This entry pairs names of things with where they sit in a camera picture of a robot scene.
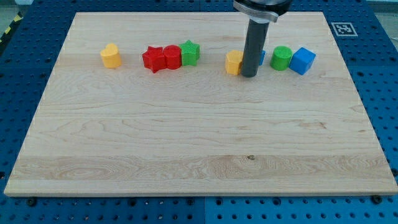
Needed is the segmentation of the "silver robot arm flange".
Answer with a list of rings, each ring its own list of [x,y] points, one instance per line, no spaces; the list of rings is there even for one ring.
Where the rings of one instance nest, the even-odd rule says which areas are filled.
[[[257,23],[277,22],[293,0],[234,0],[233,7]]]

